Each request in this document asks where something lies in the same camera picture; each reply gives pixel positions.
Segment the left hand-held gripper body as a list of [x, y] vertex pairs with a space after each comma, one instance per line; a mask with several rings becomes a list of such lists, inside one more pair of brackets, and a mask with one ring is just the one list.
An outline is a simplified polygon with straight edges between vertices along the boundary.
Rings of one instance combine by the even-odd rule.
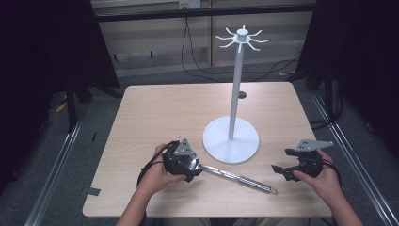
[[185, 175], [185, 176], [187, 173], [190, 172], [193, 173], [193, 171], [187, 169], [182, 163], [178, 163], [177, 157], [172, 156], [172, 152], [177, 151], [178, 149], [193, 151], [186, 138], [184, 138], [182, 141], [179, 140], [172, 141], [167, 146], [167, 150], [163, 153], [163, 160], [166, 171], [173, 175]]

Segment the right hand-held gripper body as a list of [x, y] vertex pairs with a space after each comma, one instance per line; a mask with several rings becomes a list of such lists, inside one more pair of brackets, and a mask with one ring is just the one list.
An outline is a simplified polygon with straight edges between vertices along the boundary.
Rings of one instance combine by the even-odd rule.
[[302, 139], [294, 148], [294, 154], [299, 161], [299, 170], [311, 177], [316, 177], [322, 170], [322, 157], [318, 150], [333, 145], [332, 141]]

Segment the metal ladle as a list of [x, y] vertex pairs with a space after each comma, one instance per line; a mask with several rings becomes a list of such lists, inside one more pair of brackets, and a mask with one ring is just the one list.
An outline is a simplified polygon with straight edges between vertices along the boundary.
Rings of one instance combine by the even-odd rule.
[[177, 162], [182, 163], [190, 171], [205, 170], [205, 171], [211, 172], [213, 174], [217, 174], [219, 176], [233, 179], [233, 180], [235, 180], [241, 184], [244, 184], [246, 186], [256, 187], [268, 194], [273, 194], [273, 195], [278, 194], [278, 191], [272, 186], [266, 185], [264, 183], [252, 180], [245, 176], [242, 176], [242, 175], [239, 175], [236, 173], [232, 173], [232, 172], [229, 172], [229, 171], [226, 171], [223, 169], [218, 169], [215, 167], [202, 165], [199, 162], [198, 156], [193, 151], [188, 151], [185, 149], [178, 149], [177, 151], [172, 152], [172, 156], [177, 157]]

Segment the person's left hand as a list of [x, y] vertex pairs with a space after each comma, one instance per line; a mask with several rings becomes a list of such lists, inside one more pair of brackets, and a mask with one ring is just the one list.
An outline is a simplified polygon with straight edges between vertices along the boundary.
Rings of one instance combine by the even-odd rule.
[[186, 178], [185, 175], [173, 175], [165, 170], [162, 151], [166, 147], [166, 144], [160, 144], [155, 148], [153, 160], [136, 188], [139, 194], [151, 197], [166, 186], [181, 182]]

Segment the person's right hand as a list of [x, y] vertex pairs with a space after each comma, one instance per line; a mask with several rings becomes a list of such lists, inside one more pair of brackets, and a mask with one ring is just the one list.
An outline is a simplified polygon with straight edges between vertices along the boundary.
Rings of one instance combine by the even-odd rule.
[[332, 168], [323, 167], [321, 173], [315, 178], [298, 170], [294, 171], [294, 176], [312, 187], [330, 208], [336, 208], [344, 204], [345, 196], [339, 184], [338, 176]]

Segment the person's lap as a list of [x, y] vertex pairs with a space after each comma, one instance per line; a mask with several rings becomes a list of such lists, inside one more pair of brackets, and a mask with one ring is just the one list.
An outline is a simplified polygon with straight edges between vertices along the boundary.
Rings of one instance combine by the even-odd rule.
[[309, 218], [147, 218], [143, 226], [311, 226]]

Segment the white hook stand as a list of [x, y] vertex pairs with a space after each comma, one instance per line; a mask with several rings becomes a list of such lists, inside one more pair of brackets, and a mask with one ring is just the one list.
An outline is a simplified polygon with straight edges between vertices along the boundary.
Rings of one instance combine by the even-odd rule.
[[255, 40], [261, 30], [250, 34], [244, 25], [235, 32], [231, 32], [229, 28], [226, 28], [226, 31], [230, 34], [229, 37], [217, 38], [230, 41], [224, 48], [236, 46], [230, 116], [211, 121], [204, 129], [202, 143], [205, 151], [214, 159], [225, 164], [241, 164], [248, 161], [260, 145], [256, 128], [237, 116], [245, 47], [258, 51], [251, 43], [265, 43], [267, 40]]

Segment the black curtain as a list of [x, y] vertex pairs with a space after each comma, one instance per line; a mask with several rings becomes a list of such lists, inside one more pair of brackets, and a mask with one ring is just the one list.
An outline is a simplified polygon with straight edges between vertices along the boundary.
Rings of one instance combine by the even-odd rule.
[[51, 97], [117, 88], [90, 0], [0, 0], [0, 194], [32, 150]]
[[399, 158], [399, 0], [316, 0], [296, 72], [336, 78]]

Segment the black metal stand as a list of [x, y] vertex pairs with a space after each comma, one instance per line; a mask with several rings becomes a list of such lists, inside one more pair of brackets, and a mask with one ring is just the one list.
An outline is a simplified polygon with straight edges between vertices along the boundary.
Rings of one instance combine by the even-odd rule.
[[92, 95], [88, 90], [88, 80], [81, 76], [70, 77], [66, 83], [66, 101], [69, 116], [68, 132], [71, 133], [77, 124], [77, 114], [74, 97], [81, 103], [89, 103]]

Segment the black horizontal bar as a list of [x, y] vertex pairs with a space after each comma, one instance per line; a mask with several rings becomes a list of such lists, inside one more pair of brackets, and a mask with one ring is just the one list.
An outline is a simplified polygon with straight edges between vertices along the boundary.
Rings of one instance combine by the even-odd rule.
[[276, 5], [276, 6], [239, 7], [239, 8], [174, 9], [174, 10], [135, 12], [135, 13], [98, 14], [93, 16], [92, 20], [98, 23], [105, 23], [105, 22], [175, 19], [175, 18], [208, 17], [208, 16], [307, 12], [307, 11], [314, 11], [315, 8], [316, 4], [312, 3], [312, 4], [298, 4], [298, 5]]

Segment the metal floor rail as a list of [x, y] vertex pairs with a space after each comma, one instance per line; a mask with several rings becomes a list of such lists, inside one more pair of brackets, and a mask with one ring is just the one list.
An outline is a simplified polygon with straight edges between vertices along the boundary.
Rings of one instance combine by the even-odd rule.
[[320, 114], [324, 120], [328, 121], [328, 129], [334, 136], [338, 146], [343, 152], [348, 164], [356, 174], [359, 183], [366, 192], [371, 203], [373, 204], [376, 212], [379, 214], [385, 226], [399, 226], [399, 218], [393, 213], [391, 206], [380, 192], [379, 188], [375, 185], [375, 182], [371, 178], [370, 174], [367, 172], [366, 168], [360, 162], [356, 152], [354, 151], [352, 145], [345, 136], [343, 130], [337, 122], [333, 122], [327, 113], [327, 104], [324, 102], [322, 97], [313, 92], [311, 94]]
[[87, 115], [89, 109], [89, 104], [83, 104], [81, 107], [81, 112], [78, 115], [77, 123], [72, 128], [72, 130], [67, 134], [64, 143], [59, 151], [50, 174], [37, 197], [28, 217], [24, 223], [24, 226], [40, 226], [42, 219], [46, 213], [49, 203], [54, 195], [56, 185], [59, 181], [60, 175], [65, 167], [68, 160], [72, 147], [79, 135], [81, 130], [82, 121]]

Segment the wall power socket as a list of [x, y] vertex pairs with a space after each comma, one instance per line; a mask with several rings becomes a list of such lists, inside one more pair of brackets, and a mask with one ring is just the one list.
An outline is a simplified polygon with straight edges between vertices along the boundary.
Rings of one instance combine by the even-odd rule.
[[198, 9], [201, 8], [200, 0], [179, 0], [180, 9]]

